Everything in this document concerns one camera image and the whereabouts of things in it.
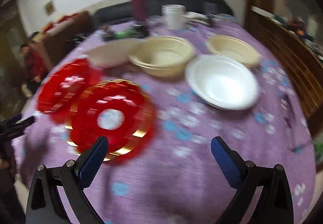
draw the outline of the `bolt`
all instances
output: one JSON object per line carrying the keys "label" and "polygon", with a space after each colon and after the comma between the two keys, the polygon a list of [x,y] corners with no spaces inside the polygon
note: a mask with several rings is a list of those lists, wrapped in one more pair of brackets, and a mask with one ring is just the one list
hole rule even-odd
{"label": "bolt", "polygon": [[282,171],[284,169],[284,167],[281,165],[281,164],[277,164],[276,165],[276,168],[279,170],[279,171]]}
{"label": "bolt", "polygon": [[69,160],[69,161],[67,161],[67,162],[66,162],[66,165],[67,165],[68,167],[73,166],[73,165],[74,165],[74,160]]}
{"label": "bolt", "polygon": [[43,170],[43,168],[44,168],[44,165],[43,165],[43,164],[41,164],[41,165],[39,165],[39,166],[37,167],[37,170],[38,170],[38,171],[40,171],[40,170]]}
{"label": "bolt", "polygon": [[246,161],[245,164],[247,165],[247,167],[253,167],[255,165],[255,163],[250,160]]}

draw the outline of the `pink bottle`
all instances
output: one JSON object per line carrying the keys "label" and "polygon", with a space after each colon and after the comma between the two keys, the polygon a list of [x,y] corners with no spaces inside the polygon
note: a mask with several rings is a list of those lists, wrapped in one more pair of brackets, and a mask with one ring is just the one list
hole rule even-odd
{"label": "pink bottle", "polygon": [[146,23],[147,10],[145,0],[131,0],[132,15],[136,21]]}

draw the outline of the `white bowl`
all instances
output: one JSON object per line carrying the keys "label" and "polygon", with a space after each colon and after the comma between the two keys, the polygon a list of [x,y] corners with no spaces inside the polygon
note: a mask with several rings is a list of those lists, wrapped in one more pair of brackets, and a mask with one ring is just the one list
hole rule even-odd
{"label": "white bowl", "polygon": [[232,58],[248,68],[258,66],[261,60],[261,55],[252,46],[230,36],[214,35],[206,46],[210,52]]}
{"label": "white bowl", "polygon": [[130,53],[130,61],[148,74],[170,77],[183,73],[194,55],[195,48],[189,41],[158,36],[138,44]]}
{"label": "white bowl", "polygon": [[106,42],[86,54],[90,63],[96,68],[111,68],[129,61],[129,53],[142,42],[140,39],[126,38]]}
{"label": "white bowl", "polygon": [[245,110],[260,93],[252,72],[241,63],[221,55],[201,55],[185,72],[191,89],[209,105],[219,109]]}

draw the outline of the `floral tablecloth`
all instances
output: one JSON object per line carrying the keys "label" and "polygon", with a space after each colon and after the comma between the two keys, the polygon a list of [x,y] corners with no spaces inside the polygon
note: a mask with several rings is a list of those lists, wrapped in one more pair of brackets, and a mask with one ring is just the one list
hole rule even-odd
{"label": "floral tablecloth", "polygon": [[[130,24],[113,28],[122,30]],[[258,166],[282,164],[293,197],[295,223],[306,213],[316,176],[313,147],[307,146],[298,153],[287,149],[286,121],[280,105],[283,93],[290,96],[295,112],[296,141],[304,143],[310,135],[293,87],[269,50],[239,25],[229,22],[221,22],[215,28],[197,25],[184,31],[168,31],[163,26],[151,28],[151,35],[188,39],[197,54],[209,54],[205,41],[214,34],[241,39],[263,56],[261,66],[255,70],[262,92],[250,110],[217,110],[201,101],[184,80],[160,81],[129,64],[106,71],[108,79],[124,78],[140,84],[156,104],[159,119],[156,137],[141,155],[122,166],[103,164],[91,187],[85,190],[105,223],[215,223],[235,195],[211,154],[210,142],[215,136],[221,136],[244,160],[252,160]],[[102,43],[100,31],[93,33],[59,66]],[[13,141],[27,185],[38,164],[56,167],[77,159],[73,147],[65,142],[68,131],[35,110],[36,98],[37,95],[24,116],[34,114],[37,122],[26,130],[25,136]],[[248,222],[260,192],[258,188],[242,223]],[[62,189],[60,194],[72,223],[78,223]]]}

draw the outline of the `eyeglasses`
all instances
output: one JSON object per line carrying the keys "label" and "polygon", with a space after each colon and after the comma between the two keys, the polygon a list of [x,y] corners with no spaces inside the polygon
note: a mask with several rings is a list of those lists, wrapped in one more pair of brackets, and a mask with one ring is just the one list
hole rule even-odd
{"label": "eyeglasses", "polygon": [[283,107],[283,119],[286,121],[286,137],[287,141],[289,142],[288,149],[292,152],[299,152],[304,149],[306,146],[312,144],[312,140],[306,141],[303,144],[297,144],[294,135],[294,125],[295,125],[295,113],[290,102],[290,98],[288,94],[284,94],[280,98],[280,104]]}

